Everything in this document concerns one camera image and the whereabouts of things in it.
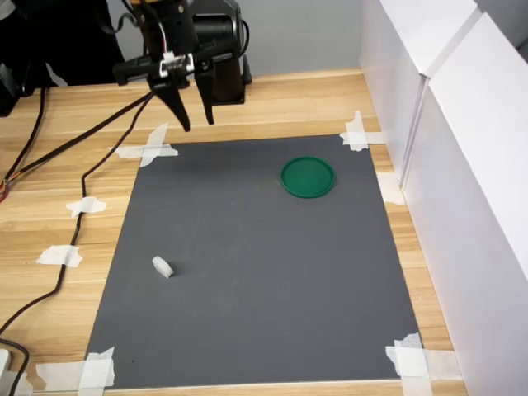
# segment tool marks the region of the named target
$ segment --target wood grain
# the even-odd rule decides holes
[[[88,130],[148,91],[142,83],[126,87],[57,87],[48,95],[45,119],[28,159],[35,160]],[[380,126],[360,70],[298,73],[255,78],[243,106],[215,107],[216,126],[207,125],[195,87],[182,93],[192,131],[185,133],[172,113],[154,98],[125,144],[145,144],[149,133],[169,123],[167,142],[206,142],[285,136],[340,134],[356,110],[367,132]],[[25,144],[35,122],[39,95],[23,98],[12,114],[0,120],[0,171],[5,172]],[[30,300],[53,289],[59,268],[35,263],[50,245],[67,244],[75,219],[66,204],[81,198],[80,176],[102,158],[128,128],[134,111],[18,181],[0,205],[0,323]],[[392,172],[383,145],[371,146],[377,172]],[[68,269],[63,289],[20,317],[2,336],[31,351],[29,378],[43,389],[35,364],[80,361],[111,264],[138,169],[138,159],[112,156],[87,180],[89,195],[107,209],[88,215],[78,246],[83,257]],[[425,348],[452,350],[449,334],[405,205],[386,205]],[[19,365],[16,357],[13,366]],[[435,395],[465,394],[461,381],[435,384]],[[108,391],[133,394],[133,391]],[[401,394],[399,381],[341,384],[296,384],[198,389],[161,389],[152,394]]]

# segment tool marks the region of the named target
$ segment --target green plastic lid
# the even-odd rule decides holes
[[[282,186],[299,198],[324,196],[336,182],[332,167],[320,158],[301,157],[289,161],[280,174]]]

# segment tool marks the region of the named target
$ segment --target white panel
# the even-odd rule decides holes
[[[528,282],[429,88],[405,196],[469,394],[526,396]]]
[[[473,0],[381,2],[418,71],[426,75],[443,49],[477,10]]]
[[[396,175],[425,78],[409,57],[380,0],[365,0],[361,67]]]
[[[528,276],[528,65],[485,15],[431,89]]]

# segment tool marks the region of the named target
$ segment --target tape strip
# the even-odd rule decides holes
[[[45,382],[45,391],[102,395],[106,387],[114,385],[113,354],[112,347],[101,354],[88,354],[85,361],[36,365],[36,374]]]
[[[351,151],[361,151],[369,148],[360,111],[356,111],[353,121],[346,123],[346,133],[339,136],[343,139],[343,145],[350,145]]]
[[[51,266],[62,266],[66,264],[71,268],[77,268],[83,258],[79,255],[79,248],[72,245],[51,246],[44,250],[38,260],[38,264]]]
[[[343,145],[349,145],[351,151],[367,149],[369,144],[385,144],[382,132],[365,132],[360,111],[356,111],[352,122],[346,123],[346,133],[339,136],[343,139]]]
[[[432,396],[431,380],[462,380],[456,354],[423,349],[418,333],[394,340],[385,353],[402,378],[405,396]]]
[[[106,203],[100,202],[95,196],[87,196],[82,198],[79,202],[72,202],[67,204],[66,208],[72,211],[72,218],[83,213],[98,213],[106,209]]]
[[[14,371],[4,371],[0,377],[0,394],[7,395],[11,390],[13,381],[17,373]],[[31,396],[33,394],[33,386],[27,380],[27,373],[22,374],[20,381],[18,381],[18,386],[16,387],[15,395],[16,396]]]
[[[149,136],[144,146],[119,147],[115,152],[120,158],[141,158],[139,167],[146,167],[157,157],[175,157],[178,151],[170,144],[163,144],[167,134],[168,123],[160,125]]]
[[[399,188],[398,178],[394,172],[380,172],[378,177],[379,189],[384,202],[391,202],[396,205],[405,205],[405,198]]]

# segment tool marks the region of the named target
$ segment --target gray mat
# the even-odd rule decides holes
[[[370,152],[173,147],[139,169],[88,347],[115,347],[116,388],[398,378],[385,346],[418,329]],[[328,195],[282,188],[305,155],[336,170]]]

